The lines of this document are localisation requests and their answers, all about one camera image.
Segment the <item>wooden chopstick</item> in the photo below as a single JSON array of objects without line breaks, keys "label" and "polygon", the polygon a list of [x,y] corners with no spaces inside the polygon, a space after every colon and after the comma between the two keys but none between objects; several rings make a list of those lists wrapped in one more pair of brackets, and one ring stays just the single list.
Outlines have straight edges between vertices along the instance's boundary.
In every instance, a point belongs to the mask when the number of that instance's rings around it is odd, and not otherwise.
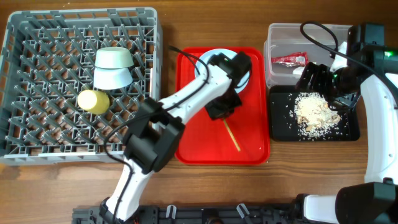
[{"label": "wooden chopstick", "polygon": [[227,132],[228,132],[228,134],[229,134],[229,136],[230,136],[235,148],[237,149],[238,152],[240,152],[241,148],[240,148],[240,146],[239,146],[239,144],[238,144],[238,142],[237,142],[232,130],[230,129],[226,119],[223,119],[223,123],[224,123],[224,126],[225,126],[225,128],[226,128],[226,130],[227,130]]}]

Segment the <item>large light blue plate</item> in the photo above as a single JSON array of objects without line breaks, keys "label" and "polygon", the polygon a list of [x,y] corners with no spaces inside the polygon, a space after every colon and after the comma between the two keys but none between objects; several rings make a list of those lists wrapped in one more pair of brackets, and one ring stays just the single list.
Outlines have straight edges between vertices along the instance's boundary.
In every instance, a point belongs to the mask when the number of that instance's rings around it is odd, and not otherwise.
[{"label": "large light blue plate", "polygon": [[[209,50],[209,51],[205,52],[204,54],[202,54],[199,57],[199,59],[205,63],[208,63],[211,56],[218,55],[218,54],[224,54],[229,59],[232,59],[233,57],[235,57],[237,55],[236,52],[229,50],[229,49],[212,49],[212,50]],[[206,68],[204,67],[204,65],[201,62],[199,62],[198,60],[195,64],[195,66],[196,66],[196,68],[194,69],[195,77],[199,76],[201,73],[204,73],[206,71]],[[240,93],[241,91],[243,91],[245,89],[245,87],[247,86],[247,84],[249,82],[249,77],[250,77],[250,72],[247,72],[245,74],[245,76],[242,77],[242,79],[240,80],[240,82],[238,83],[238,85],[235,88],[236,93]]]}]

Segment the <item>rice food waste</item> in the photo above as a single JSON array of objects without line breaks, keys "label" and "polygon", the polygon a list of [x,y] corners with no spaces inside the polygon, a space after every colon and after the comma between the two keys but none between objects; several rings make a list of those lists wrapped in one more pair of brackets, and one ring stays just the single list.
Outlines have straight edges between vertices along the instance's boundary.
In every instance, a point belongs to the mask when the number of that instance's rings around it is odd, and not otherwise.
[{"label": "rice food waste", "polygon": [[298,126],[298,136],[302,139],[323,137],[341,121],[338,112],[329,109],[319,93],[298,93],[289,116]]}]

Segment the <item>white paper napkin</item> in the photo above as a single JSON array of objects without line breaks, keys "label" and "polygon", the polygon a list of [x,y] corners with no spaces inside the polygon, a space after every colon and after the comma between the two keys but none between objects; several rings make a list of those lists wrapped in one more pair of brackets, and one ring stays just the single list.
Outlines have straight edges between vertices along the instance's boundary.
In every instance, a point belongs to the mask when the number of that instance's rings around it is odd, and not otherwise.
[{"label": "white paper napkin", "polygon": [[304,70],[305,67],[297,67],[293,70],[292,74],[296,76],[301,76]]}]

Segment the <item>red snack wrapper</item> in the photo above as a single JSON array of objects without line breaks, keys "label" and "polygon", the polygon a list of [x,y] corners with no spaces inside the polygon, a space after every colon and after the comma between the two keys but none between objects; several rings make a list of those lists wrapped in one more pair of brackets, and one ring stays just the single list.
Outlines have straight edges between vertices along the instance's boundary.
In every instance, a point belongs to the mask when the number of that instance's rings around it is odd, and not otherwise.
[{"label": "red snack wrapper", "polygon": [[306,52],[295,52],[286,56],[271,58],[271,62],[278,63],[286,67],[304,67],[309,63],[309,60]]}]

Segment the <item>small light blue saucer bowl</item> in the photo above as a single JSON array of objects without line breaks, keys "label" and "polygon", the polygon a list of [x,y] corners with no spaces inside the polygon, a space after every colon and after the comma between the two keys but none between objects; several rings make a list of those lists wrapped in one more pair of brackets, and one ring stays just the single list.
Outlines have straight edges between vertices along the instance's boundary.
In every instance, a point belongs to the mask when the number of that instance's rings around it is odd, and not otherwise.
[{"label": "small light blue saucer bowl", "polygon": [[128,68],[107,69],[96,67],[94,70],[93,85],[101,90],[123,88],[130,85],[132,81]]}]

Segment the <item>light green rice bowl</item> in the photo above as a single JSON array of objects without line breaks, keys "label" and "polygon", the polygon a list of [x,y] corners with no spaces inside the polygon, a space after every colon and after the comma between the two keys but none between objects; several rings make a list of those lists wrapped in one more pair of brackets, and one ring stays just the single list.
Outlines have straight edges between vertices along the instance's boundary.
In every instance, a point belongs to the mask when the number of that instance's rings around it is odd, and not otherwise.
[{"label": "light green rice bowl", "polygon": [[95,67],[117,69],[133,65],[132,55],[127,48],[104,47],[96,51]]}]

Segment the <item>yellow cup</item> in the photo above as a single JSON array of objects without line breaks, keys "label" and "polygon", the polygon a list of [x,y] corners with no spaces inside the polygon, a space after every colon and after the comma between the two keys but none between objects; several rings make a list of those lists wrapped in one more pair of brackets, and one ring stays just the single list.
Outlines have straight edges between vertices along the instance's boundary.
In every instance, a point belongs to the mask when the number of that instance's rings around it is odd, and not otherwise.
[{"label": "yellow cup", "polygon": [[78,94],[77,103],[81,109],[98,115],[108,110],[109,97],[102,91],[83,90]]}]

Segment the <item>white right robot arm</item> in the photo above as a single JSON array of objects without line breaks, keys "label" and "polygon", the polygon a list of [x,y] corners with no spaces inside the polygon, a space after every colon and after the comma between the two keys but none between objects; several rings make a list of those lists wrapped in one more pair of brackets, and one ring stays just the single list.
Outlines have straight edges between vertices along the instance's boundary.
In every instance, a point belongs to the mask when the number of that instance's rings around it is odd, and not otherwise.
[{"label": "white right robot arm", "polygon": [[290,213],[309,223],[397,223],[397,49],[385,45],[382,24],[363,23],[348,30],[344,53],[301,34],[345,65],[308,63],[296,89],[318,92],[332,110],[350,110],[363,98],[368,129],[364,183],[336,195],[298,195]]}]

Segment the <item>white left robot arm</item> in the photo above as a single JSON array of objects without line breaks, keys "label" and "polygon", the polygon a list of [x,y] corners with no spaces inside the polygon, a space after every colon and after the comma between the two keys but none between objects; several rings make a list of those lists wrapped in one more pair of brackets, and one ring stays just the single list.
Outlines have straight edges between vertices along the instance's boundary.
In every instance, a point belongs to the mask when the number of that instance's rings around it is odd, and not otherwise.
[{"label": "white left robot arm", "polygon": [[219,53],[198,62],[205,66],[204,73],[167,98],[145,99],[133,119],[110,132],[113,136],[127,128],[123,157],[109,156],[124,167],[114,193],[100,205],[106,223],[125,223],[135,214],[150,177],[174,156],[186,124],[200,110],[205,109],[212,120],[225,119],[242,105],[235,89],[252,69],[247,54],[229,58]]}]

